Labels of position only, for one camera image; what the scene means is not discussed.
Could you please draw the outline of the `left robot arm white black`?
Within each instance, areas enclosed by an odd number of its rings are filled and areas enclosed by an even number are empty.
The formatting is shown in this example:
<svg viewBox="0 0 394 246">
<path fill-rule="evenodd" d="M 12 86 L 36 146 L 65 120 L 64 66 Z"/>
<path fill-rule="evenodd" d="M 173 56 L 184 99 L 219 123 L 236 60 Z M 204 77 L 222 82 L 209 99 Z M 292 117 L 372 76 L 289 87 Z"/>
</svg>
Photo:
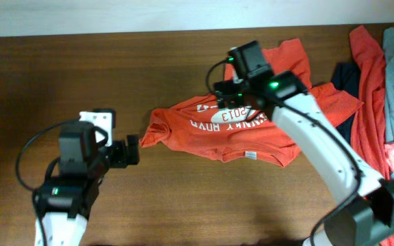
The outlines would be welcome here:
<svg viewBox="0 0 394 246">
<path fill-rule="evenodd" d="M 91 122 L 63 125 L 59 147 L 32 195 L 36 245 L 79 245 L 106 173 L 140 161 L 137 136 L 114 141 Z"/>
</svg>

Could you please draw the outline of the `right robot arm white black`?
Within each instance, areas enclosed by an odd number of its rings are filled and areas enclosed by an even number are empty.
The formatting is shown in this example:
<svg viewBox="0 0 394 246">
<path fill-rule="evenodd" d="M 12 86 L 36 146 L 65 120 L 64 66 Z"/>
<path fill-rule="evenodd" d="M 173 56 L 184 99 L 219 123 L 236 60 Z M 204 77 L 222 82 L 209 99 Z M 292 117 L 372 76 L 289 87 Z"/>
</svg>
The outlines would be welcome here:
<svg viewBox="0 0 394 246">
<path fill-rule="evenodd" d="M 220 81 L 220 108 L 248 106 L 282 129 L 313 165 L 336 202 L 299 245 L 377 245 L 394 235 L 394 180 L 385 180 L 338 133 L 292 72 Z"/>
</svg>

